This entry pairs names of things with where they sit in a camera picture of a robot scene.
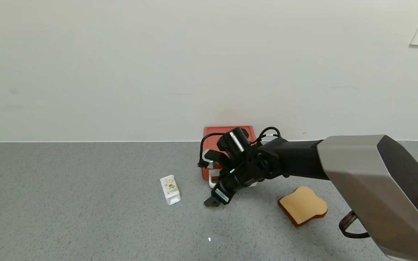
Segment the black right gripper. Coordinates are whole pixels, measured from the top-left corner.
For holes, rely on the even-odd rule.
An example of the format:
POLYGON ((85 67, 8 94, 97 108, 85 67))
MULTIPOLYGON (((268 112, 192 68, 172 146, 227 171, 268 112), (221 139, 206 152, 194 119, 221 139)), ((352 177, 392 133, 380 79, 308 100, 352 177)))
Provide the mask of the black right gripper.
POLYGON ((243 180, 239 172, 220 175, 217 183, 211 190, 211 196, 204 201, 204 206, 219 207, 221 203, 227 205, 242 188, 243 180))

